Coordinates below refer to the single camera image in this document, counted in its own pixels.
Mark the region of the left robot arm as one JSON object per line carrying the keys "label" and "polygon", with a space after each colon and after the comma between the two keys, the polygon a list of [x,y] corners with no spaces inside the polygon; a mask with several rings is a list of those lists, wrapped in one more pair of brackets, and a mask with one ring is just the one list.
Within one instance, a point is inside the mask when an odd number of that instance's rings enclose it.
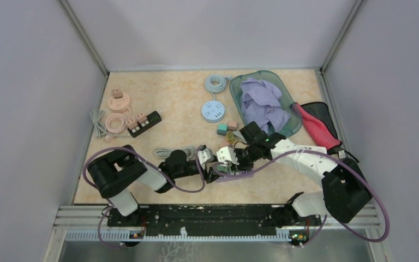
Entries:
{"label": "left robot arm", "polygon": [[129,186],[140,182],[157,193],[176,188],[176,179],[199,175],[206,183],[206,165],[216,158],[206,146],[170,151],[158,166],[151,164],[130,145],[110,147],[91,156],[82,169],[83,179],[110,206],[117,210],[120,218],[129,226],[137,225],[142,212]]}

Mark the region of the teal USB charger plug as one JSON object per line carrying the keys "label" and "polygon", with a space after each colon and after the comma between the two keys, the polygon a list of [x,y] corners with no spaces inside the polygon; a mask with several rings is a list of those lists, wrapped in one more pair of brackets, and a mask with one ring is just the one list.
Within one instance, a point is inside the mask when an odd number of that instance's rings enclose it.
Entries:
{"label": "teal USB charger plug", "polygon": [[218,124],[217,135],[225,136],[228,132],[228,126],[226,124]]}

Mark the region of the brown pink USB charger plug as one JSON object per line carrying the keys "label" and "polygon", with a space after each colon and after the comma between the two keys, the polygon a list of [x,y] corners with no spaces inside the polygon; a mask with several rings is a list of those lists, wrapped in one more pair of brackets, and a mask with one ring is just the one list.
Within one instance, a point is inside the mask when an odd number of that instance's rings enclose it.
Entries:
{"label": "brown pink USB charger plug", "polygon": [[236,131],[238,129],[238,123],[236,121],[229,121],[227,123],[227,129],[229,131]]}

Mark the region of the purple power strip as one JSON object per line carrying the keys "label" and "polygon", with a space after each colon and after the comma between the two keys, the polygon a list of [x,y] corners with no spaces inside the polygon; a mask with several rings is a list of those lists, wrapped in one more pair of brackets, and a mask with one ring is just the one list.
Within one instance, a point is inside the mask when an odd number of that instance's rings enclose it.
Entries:
{"label": "purple power strip", "polygon": [[244,178],[251,178],[253,176],[254,174],[251,171],[240,171],[240,172],[231,174],[231,176],[229,177],[221,176],[220,178],[216,179],[216,182],[217,183],[229,182],[229,181],[241,180]]}

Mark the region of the yellow USB charger plug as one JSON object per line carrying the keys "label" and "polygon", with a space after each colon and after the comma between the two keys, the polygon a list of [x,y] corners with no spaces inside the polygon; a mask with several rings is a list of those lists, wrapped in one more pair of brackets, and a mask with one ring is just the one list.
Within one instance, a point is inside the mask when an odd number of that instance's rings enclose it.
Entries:
{"label": "yellow USB charger plug", "polygon": [[230,144],[235,142],[235,136],[233,132],[227,132],[225,137],[226,137],[227,142],[229,142]]}

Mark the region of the black power strip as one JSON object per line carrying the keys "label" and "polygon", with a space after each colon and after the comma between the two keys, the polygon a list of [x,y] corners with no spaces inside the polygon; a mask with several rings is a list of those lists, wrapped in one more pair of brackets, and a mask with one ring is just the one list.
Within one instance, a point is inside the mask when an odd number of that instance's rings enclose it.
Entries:
{"label": "black power strip", "polygon": [[156,126],[159,122],[162,121],[161,115],[157,111],[153,111],[146,116],[147,116],[147,121],[145,123],[138,124],[138,127],[136,127],[133,130],[127,128],[127,131],[133,138],[138,137],[139,135],[148,131],[150,128]]}

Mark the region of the blue round power socket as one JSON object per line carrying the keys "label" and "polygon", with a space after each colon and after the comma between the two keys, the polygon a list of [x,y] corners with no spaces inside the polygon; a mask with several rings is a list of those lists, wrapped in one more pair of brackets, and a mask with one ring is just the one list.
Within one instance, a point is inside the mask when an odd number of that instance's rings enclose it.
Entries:
{"label": "blue round power socket", "polygon": [[217,100],[207,101],[201,108],[201,116],[209,123],[220,122],[224,118],[225,113],[225,106]]}

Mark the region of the green plug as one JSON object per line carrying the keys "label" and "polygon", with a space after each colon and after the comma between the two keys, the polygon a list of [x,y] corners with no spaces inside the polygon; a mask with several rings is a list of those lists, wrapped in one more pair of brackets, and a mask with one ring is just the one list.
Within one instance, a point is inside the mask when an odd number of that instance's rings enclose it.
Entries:
{"label": "green plug", "polygon": [[213,168],[214,170],[217,170],[218,172],[222,172],[225,174],[228,173],[228,166],[226,164],[215,164]]}

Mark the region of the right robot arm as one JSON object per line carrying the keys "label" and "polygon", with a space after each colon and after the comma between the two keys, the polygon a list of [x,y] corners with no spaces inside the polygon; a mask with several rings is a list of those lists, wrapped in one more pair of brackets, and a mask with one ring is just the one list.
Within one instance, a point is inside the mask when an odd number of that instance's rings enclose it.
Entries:
{"label": "right robot arm", "polygon": [[223,147],[217,153],[218,160],[229,165],[232,172],[249,170],[256,161],[268,159],[293,168],[321,187],[319,192],[297,193],[287,202],[285,217],[292,225],[312,215],[329,215],[348,223],[373,197],[363,184],[357,162],[349,157],[339,160],[328,155],[324,147],[296,145],[282,134],[266,134],[255,122],[240,133],[246,147]]}

